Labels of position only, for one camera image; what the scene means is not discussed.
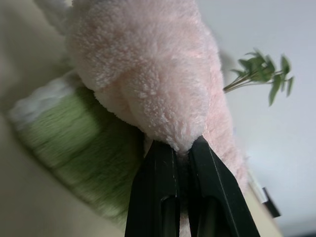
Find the plush ear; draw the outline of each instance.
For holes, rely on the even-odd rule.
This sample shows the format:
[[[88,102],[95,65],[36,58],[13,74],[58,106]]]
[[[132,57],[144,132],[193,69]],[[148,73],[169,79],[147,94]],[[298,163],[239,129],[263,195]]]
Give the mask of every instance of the plush ear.
[[[48,22],[62,35],[66,34],[66,12],[69,8],[65,0],[34,0],[43,11]]]

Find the pink fuzzy fabric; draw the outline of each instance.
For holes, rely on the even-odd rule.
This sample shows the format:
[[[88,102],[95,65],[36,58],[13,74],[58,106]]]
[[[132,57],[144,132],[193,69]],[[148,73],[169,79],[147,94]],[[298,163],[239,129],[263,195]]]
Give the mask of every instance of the pink fuzzy fabric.
[[[179,154],[203,134],[245,190],[218,48],[194,0],[74,0],[67,27],[76,70],[104,107]]]

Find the small plant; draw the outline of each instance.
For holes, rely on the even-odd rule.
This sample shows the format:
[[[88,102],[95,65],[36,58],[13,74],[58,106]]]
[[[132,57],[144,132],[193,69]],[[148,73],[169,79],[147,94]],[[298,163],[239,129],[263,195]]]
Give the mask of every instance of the small plant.
[[[252,57],[248,60],[239,60],[243,70],[232,70],[238,77],[231,84],[225,86],[225,93],[243,86],[271,84],[272,88],[269,93],[270,106],[273,104],[278,91],[284,91],[286,87],[287,96],[291,94],[294,77],[287,78],[291,66],[284,55],[281,57],[280,71],[276,70],[275,64],[269,55],[263,56],[256,49],[254,52],[246,55],[251,55]]]

